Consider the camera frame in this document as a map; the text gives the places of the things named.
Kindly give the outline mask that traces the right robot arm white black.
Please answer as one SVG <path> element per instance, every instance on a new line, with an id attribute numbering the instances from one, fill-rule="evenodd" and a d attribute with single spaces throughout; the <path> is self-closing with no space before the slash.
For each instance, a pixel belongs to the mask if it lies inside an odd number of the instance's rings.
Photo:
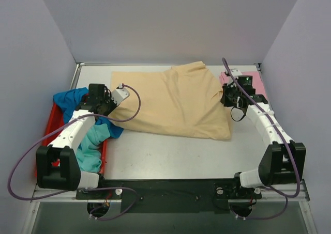
<path id="1" fill-rule="evenodd" d="M 241 172 L 239 180 L 231 184 L 231 192 L 243 197 L 252 188 L 264 187 L 274 190 L 275 185 L 296 184 L 294 194 L 280 190 L 276 192 L 288 198 L 295 198 L 300 192 L 306 148 L 303 143 L 289 137 L 275 118 L 264 95 L 255 94 L 252 86 L 240 87 L 236 82 L 223 84 L 220 102 L 225 107 L 239 109 L 260 134 L 266 150 L 256 169 Z"/>

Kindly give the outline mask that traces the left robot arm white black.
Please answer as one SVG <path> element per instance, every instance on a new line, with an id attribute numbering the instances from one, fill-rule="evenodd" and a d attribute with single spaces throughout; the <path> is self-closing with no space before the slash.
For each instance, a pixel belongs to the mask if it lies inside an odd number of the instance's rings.
<path id="1" fill-rule="evenodd" d="M 99 174 L 82 171 L 76 153 L 95 124 L 94 114 L 108 115 L 117 107 L 104 84 L 89 84 L 87 99 L 75 107 L 70 121 L 47 146 L 36 151 L 37 184 L 40 188 L 64 191 L 88 189 L 95 199 L 104 197 L 107 187 Z"/>

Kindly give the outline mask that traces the cream yellow t-shirt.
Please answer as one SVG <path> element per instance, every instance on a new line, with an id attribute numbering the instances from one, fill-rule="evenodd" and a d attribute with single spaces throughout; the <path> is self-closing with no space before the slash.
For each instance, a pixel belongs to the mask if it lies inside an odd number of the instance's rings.
<path id="1" fill-rule="evenodd" d="M 112 72 L 111 88 L 120 83 L 140 96 L 130 96 L 110 114 L 116 126 L 162 135 L 231 138 L 227 110 L 220 102 L 221 84 L 201 61 L 162 72 Z"/>

